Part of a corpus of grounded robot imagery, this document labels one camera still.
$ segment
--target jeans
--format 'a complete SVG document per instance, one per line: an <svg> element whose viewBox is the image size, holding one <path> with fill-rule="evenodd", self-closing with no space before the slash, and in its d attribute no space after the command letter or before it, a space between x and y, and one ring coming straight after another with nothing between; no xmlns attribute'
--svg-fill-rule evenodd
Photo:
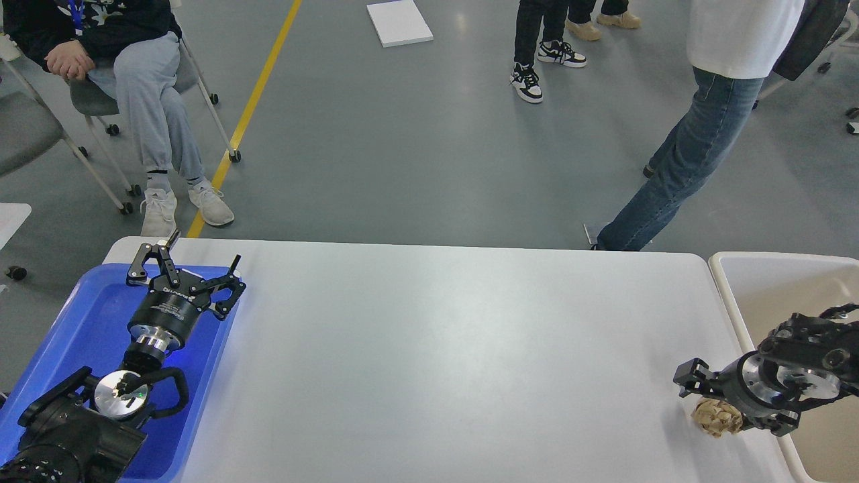
<svg viewBox="0 0 859 483"><path fill-rule="evenodd" d="M594 11L596 0L570 0L570 13L567 18L573 23L588 23ZM602 15L620 15L630 6L630 0L603 0Z"/></svg>
<svg viewBox="0 0 859 483"><path fill-rule="evenodd" d="M522 65L534 63L539 24L543 21L543 41L564 39L564 16L568 0L520 0L516 15L516 40L513 60Z"/></svg>
<svg viewBox="0 0 859 483"><path fill-rule="evenodd" d="M597 237L597 249L637 251L677 214L728 155L764 79L731 79L693 68L698 91L650 158L655 171Z"/></svg>

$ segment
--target lanyard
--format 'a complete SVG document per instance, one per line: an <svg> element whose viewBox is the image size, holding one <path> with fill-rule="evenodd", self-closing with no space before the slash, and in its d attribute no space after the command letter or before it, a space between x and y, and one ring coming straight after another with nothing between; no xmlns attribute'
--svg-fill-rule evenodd
<svg viewBox="0 0 859 483"><path fill-rule="evenodd" d="M71 20L75 23L77 34L83 34L83 0L81 6L77 6L77 0L69 0L69 10L71 10Z"/></svg>

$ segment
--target robotic arm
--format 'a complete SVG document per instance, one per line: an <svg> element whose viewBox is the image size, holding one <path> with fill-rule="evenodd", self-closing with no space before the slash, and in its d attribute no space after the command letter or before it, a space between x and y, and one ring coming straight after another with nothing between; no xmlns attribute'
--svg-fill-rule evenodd
<svg viewBox="0 0 859 483"><path fill-rule="evenodd" d="M176 231L166 242L144 243L131 263L125 282L144 285L148 293L128 323L131 343L119 368L98 377L82 367L34 401L18 419L27 430L15 458L0 466L0 482L114 483L143 446L143 425L186 406L185 374L162 367L163 362L186 345L204 311L225 319L245 284L235 276L239 255L226 274L209 280L177 269L169 251L178 236ZM143 264L151 259L159 274L148 278ZM231 293L213 303L220 290ZM149 393L168 378L179 400L159 409L149 402Z"/></svg>
<svg viewBox="0 0 859 483"><path fill-rule="evenodd" d="M859 396L859 321L836 322L859 305L828 309L819 317L793 314L770 331L758 350L710 372L701 359L681 364L674 382L680 397L723 400L743 415L742 430L776 436L796 429L802 412Z"/></svg>

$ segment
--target yellow floor line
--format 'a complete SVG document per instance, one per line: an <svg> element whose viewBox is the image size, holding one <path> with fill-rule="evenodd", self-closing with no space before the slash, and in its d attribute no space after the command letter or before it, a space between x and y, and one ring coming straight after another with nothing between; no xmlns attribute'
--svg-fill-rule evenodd
<svg viewBox="0 0 859 483"><path fill-rule="evenodd" d="M269 52L268 59L265 61L265 66L263 66L263 71L260 72L259 78L257 79L257 85L254 86L253 92L251 93L251 98L247 100L247 104L245 105L245 110L241 114L241 118L239 118L239 124L235 127L235 131L233 132L233 137L230 139L229 144L233 146L234 150L239 149L239 144L241 144L241 139L245 137L245 131L247 130L247 125L250 124L251 118L253 117L253 112L257 109L257 104L259 104L259 98L262 97L263 91L265 90L265 85L268 83L269 76L271 75L271 70L274 69L274 64L277 62L277 57L280 56L280 51L283 48L283 43L286 41L286 36L289 34L289 29L292 28L292 22L295 20L295 15L298 14L298 8L302 6L302 0L294 0L292 3L292 8L289 9L289 14L286 15L286 20L283 22L283 26L280 29L280 34L277 35L277 40L274 42L274 46L271 48L271 52ZM225 150L223 153L223 157L221 158L221 164L218 165L217 171L215 172L215 177L212 178L212 186L215 189L221 189L221 185L223 184L223 179L227 176L227 172L229 171L229 166L233 164L229 160L229 151ZM200 236L200 232L203 230L205 222L203 218L200 216L200 212L197 212L197 216L194 217L194 221L191 223L191 228L188 229L188 233L185 235L186 238L198 238Z"/></svg>

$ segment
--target blue tray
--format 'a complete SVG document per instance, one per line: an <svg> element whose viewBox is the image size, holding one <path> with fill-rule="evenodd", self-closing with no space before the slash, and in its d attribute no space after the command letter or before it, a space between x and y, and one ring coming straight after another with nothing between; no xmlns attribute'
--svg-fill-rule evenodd
<svg viewBox="0 0 859 483"><path fill-rule="evenodd" d="M203 278L227 272L227 267L179 267ZM17 424L18 418L30 403L84 365L93 368L96 376L119 367L131 341L126 325L147 290L125 285L127 272L127 264L106 264L78 280L9 400L0 409L0 464L17 454L18 442L24 434L24 428ZM225 290L223 297L216 294L213 298L221 300L228 293ZM164 361L165 367L179 367L185 372L190 402L180 413L153 419L143 426L148 435L146 442L120 481L167 482L182 469L237 309L238 304L225 321L205 312L185 348ZM178 395L173 384L165 381L155 385L151 400L163 409L172 407Z"/></svg>

